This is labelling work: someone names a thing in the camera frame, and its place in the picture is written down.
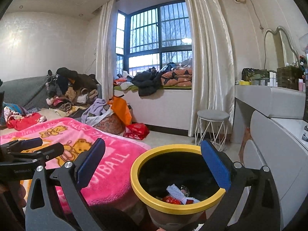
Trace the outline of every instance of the mirror frame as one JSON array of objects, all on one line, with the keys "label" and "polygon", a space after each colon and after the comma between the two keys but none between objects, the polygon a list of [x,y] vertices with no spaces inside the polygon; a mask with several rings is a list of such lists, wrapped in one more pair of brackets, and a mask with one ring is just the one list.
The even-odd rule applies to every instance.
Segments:
[{"label": "mirror frame", "polygon": [[284,32],[285,35],[287,36],[289,47],[290,47],[291,51],[293,52],[293,54],[296,56],[297,61],[299,62],[299,55],[298,55],[297,51],[295,50],[295,48],[293,47],[293,45],[291,43],[289,34],[287,33],[287,31],[283,27],[278,26],[276,31],[272,31],[271,29],[267,29],[265,34],[264,34],[264,53],[265,53],[264,69],[265,69],[265,65],[266,65],[266,47],[265,47],[266,35],[268,33],[272,33],[273,35],[277,35],[280,31]]}]

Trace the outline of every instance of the window pane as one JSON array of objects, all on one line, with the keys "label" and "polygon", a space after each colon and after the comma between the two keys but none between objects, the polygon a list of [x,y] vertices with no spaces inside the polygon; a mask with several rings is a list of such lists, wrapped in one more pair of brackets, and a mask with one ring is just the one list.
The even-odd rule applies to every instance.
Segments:
[{"label": "window pane", "polygon": [[143,72],[152,67],[160,69],[159,54],[130,57],[128,60],[129,74],[135,76],[137,72]]},{"label": "window pane", "polygon": [[131,25],[133,25],[133,29],[131,30],[130,37],[130,53],[157,48],[156,44],[155,46],[152,45],[152,43],[158,42],[156,13],[157,9],[153,9],[132,16]]},{"label": "window pane", "polygon": [[193,52],[191,50],[162,53],[163,66],[170,62],[181,63],[189,58],[192,58],[192,54]]},{"label": "window pane", "polygon": [[163,6],[161,14],[162,47],[191,45],[186,3]]},{"label": "window pane", "polygon": [[115,51],[117,54],[124,54],[124,28],[125,28],[125,16],[118,13],[117,29],[115,37]]},{"label": "window pane", "polygon": [[117,56],[116,73],[117,74],[122,74],[123,73],[123,57],[122,56]]}]

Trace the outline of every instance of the window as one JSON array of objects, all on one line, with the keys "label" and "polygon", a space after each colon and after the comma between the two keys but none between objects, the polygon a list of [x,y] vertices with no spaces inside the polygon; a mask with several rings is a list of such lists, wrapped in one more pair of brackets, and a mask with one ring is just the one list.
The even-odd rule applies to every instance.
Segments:
[{"label": "window", "polygon": [[193,54],[184,0],[130,15],[119,12],[116,38],[117,72],[123,68],[131,75],[152,67],[160,70],[167,63],[185,61]]}]

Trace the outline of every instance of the metal screw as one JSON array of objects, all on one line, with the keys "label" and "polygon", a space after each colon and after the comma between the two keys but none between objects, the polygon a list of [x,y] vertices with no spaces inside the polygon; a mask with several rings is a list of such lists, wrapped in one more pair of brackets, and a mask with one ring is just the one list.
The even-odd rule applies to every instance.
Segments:
[{"label": "metal screw", "polygon": [[234,167],[236,168],[241,168],[242,167],[242,164],[240,162],[235,162],[234,163]]},{"label": "metal screw", "polygon": [[36,171],[37,172],[41,172],[43,170],[43,166],[38,166],[37,168],[36,168]]},{"label": "metal screw", "polygon": [[69,162],[67,162],[67,163],[64,164],[64,167],[69,168],[69,167],[71,167],[72,165],[73,165],[73,163],[69,161]]},{"label": "metal screw", "polygon": [[270,169],[270,168],[269,168],[268,166],[264,166],[264,167],[263,167],[263,171],[264,171],[264,172],[269,172],[269,171],[270,171],[269,169]]}]

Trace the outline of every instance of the trash can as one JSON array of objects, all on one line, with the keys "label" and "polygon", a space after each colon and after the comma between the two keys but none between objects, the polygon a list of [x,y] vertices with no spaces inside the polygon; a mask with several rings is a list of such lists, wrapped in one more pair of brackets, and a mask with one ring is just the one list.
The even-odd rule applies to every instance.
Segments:
[{"label": "trash can", "polygon": [[[175,205],[157,199],[167,196],[166,188],[172,184],[186,186],[190,197],[200,202]],[[177,231],[196,221],[225,193],[217,185],[200,147],[185,144],[160,146],[140,155],[131,168],[131,185],[147,205],[154,225],[166,231]]]}]

